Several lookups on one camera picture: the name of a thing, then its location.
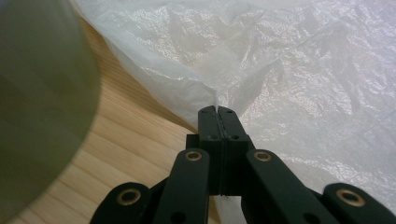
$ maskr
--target crumpled plastic film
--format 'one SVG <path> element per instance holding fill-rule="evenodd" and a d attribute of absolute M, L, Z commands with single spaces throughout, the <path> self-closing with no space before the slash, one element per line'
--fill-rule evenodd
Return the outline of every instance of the crumpled plastic film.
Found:
<path fill-rule="evenodd" d="M 311 189 L 396 212 L 396 2 L 74 0 L 121 64 L 196 125 L 235 110 Z"/>

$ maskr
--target plastic bag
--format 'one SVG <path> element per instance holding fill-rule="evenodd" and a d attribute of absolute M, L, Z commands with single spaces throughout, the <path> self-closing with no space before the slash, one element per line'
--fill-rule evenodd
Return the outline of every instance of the plastic bag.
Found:
<path fill-rule="evenodd" d="M 74 1 L 192 125 L 230 107 L 309 188 L 347 182 L 396 212 L 396 2 Z"/>

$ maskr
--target light brown wood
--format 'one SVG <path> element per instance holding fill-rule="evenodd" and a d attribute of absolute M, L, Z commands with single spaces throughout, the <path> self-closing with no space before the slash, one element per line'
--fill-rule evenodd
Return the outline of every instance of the light brown wood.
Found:
<path fill-rule="evenodd" d="M 11 224 L 89 223 L 111 189 L 125 182 L 152 187 L 169 175 L 187 133 L 194 129 L 159 105 L 111 54 L 84 20 L 101 69 L 102 92 L 83 145 L 52 185 Z M 219 223 L 211 200 L 209 223 Z"/>

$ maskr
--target transparent plastic wrap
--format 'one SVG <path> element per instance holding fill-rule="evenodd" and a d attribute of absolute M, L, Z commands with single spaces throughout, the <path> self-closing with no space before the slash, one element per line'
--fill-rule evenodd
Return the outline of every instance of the transparent plastic wrap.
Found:
<path fill-rule="evenodd" d="M 309 188 L 347 182 L 396 212 L 396 2 L 74 2 L 192 125 L 230 107 Z"/>

